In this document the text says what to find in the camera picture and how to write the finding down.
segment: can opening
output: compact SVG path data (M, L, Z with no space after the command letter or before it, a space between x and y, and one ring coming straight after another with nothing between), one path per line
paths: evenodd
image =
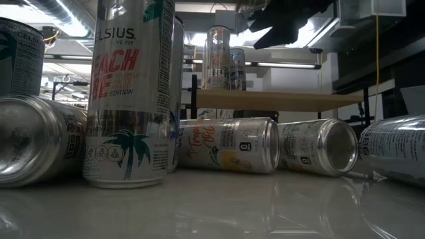
M332 167L340 173L350 171L357 158L357 139L350 126L336 123L326 138L327 158Z

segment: glossy white floor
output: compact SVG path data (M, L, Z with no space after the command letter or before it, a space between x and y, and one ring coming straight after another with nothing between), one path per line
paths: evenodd
M387 180L179 170L161 185L0 191L0 238L423 238L425 192Z

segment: wooden shelf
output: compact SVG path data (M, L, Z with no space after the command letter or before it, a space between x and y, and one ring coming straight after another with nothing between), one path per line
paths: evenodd
M362 96L198 90L198 108L325 112L363 101Z

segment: celsius logo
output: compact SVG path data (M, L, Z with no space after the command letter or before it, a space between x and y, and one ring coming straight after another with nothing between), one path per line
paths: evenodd
M95 42L98 42L104 39L110 39L110 38L135 39L134 29L126 29L126 28L119 28L119 27L109 28L105 30L100 29L99 31L96 32Z

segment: aluminum can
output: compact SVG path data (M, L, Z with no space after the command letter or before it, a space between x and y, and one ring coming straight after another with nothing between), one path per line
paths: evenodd
M245 173L278 166L278 127L270 118L181 120L180 127L181 166Z
M185 28L180 18L174 19L173 51L171 59L170 79L170 142L168 150L168 172L177 167L177 145L180 126L181 81L183 79L183 47Z
M0 96L40 94L44 48L38 30L0 17Z
M360 156L377 173L413 185L425 186L425 115L375 122L366 128Z
M282 169L338 177L356 163L355 132L340 119L280 123L278 127Z
M0 187L81 173L86 112L36 96L0 97Z
M208 39L205 39L204 53L202 59L202 84L205 86L208 81Z
M104 188L167 174L173 0L98 2L83 175Z
M230 89L246 91L245 52L240 48L230 50Z
M223 26L213 26L207 34L207 81L205 90L230 89L230 30Z

